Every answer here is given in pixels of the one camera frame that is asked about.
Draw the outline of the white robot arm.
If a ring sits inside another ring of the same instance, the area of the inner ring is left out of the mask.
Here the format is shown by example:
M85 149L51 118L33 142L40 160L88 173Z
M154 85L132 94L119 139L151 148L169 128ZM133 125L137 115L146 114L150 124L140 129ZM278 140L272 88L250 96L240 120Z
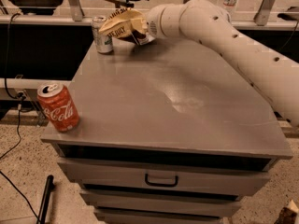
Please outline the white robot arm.
M207 0L162 4L146 15L155 38L183 37L214 50L291 126L299 126L299 63L237 31Z

